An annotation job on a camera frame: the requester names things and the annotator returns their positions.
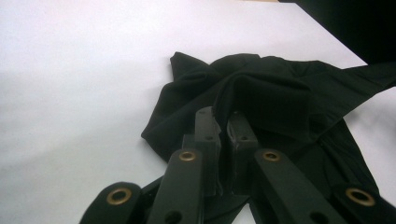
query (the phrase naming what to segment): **grommet ring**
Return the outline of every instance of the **grommet ring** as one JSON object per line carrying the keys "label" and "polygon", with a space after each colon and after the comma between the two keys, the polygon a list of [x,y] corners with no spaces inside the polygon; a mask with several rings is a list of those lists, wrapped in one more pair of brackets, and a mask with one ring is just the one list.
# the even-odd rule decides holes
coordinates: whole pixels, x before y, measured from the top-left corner
{"label": "grommet ring", "polygon": [[178,158],[181,161],[193,161],[193,160],[195,160],[196,156],[195,156],[195,153],[193,153],[193,152],[184,151],[184,152],[180,153],[180,155],[178,155]]}
{"label": "grommet ring", "polygon": [[355,203],[363,206],[374,206],[375,199],[364,190],[349,188],[346,190],[346,196]]}
{"label": "grommet ring", "polygon": [[107,195],[107,202],[112,205],[126,203],[132,196],[132,192],[127,188],[114,189]]}
{"label": "grommet ring", "polygon": [[262,156],[268,161],[279,161],[280,156],[276,152],[266,151],[262,154]]}

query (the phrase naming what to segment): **folded fabric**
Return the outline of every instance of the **folded fabric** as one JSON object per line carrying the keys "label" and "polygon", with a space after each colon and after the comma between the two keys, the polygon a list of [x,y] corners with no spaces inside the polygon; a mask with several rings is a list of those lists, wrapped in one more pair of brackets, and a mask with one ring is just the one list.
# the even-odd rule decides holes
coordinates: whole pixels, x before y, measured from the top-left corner
{"label": "folded fabric", "polygon": [[[181,149],[184,134],[193,133],[196,111],[213,106],[221,141],[227,140],[230,114],[243,112],[260,145],[285,153],[324,197],[342,183],[378,191],[343,116],[395,86],[396,63],[339,69],[318,61],[237,54],[207,64],[177,52],[171,64],[174,81],[163,87],[142,132],[164,160]],[[221,200],[206,199],[211,210],[205,211],[205,223],[231,223],[247,200],[221,197],[233,203],[225,209]]]}

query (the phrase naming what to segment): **dark background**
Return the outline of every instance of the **dark background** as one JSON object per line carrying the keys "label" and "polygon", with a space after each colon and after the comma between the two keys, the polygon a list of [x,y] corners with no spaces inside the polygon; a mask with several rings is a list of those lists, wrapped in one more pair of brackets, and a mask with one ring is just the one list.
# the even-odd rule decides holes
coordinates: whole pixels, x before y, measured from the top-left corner
{"label": "dark background", "polygon": [[396,61],[391,0],[279,0],[296,3],[368,64]]}

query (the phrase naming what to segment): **white table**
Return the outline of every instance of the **white table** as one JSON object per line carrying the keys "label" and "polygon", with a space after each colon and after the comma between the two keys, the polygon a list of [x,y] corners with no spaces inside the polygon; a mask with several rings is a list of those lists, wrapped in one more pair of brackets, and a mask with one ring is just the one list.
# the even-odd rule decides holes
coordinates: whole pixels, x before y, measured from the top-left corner
{"label": "white table", "polygon": [[[208,63],[245,52],[364,65],[294,4],[3,1],[0,223],[78,223],[104,187],[163,175],[140,134],[175,51]],[[393,204],[395,112],[393,89],[346,118]],[[244,209],[235,223],[254,221]]]}

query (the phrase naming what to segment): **round hole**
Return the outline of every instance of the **round hole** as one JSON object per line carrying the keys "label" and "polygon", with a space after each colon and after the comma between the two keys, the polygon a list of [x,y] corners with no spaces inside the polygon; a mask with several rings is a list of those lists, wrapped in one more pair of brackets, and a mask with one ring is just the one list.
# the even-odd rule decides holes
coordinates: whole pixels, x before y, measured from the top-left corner
{"label": "round hole", "polygon": [[195,154],[189,151],[182,152],[178,157],[183,161],[195,160]]}
{"label": "round hole", "polygon": [[363,206],[374,206],[375,199],[369,193],[361,189],[347,189],[346,196],[355,203]]}
{"label": "round hole", "polygon": [[176,211],[172,211],[172,212],[168,212],[165,215],[165,223],[166,224],[177,224],[181,221],[181,219],[183,218],[183,216]]}
{"label": "round hole", "polygon": [[311,219],[318,224],[327,224],[329,223],[329,219],[320,212],[313,212],[309,215]]}
{"label": "round hole", "polygon": [[268,161],[279,161],[280,160],[279,155],[277,153],[271,152],[271,151],[264,152],[263,157]]}
{"label": "round hole", "polygon": [[113,194],[113,196],[111,197],[114,201],[119,201],[122,200],[126,197],[126,193],[125,191],[119,191]]}
{"label": "round hole", "polygon": [[132,192],[129,189],[121,188],[114,189],[107,195],[107,202],[112,205],[119,205],[126,203],[132,196]]}

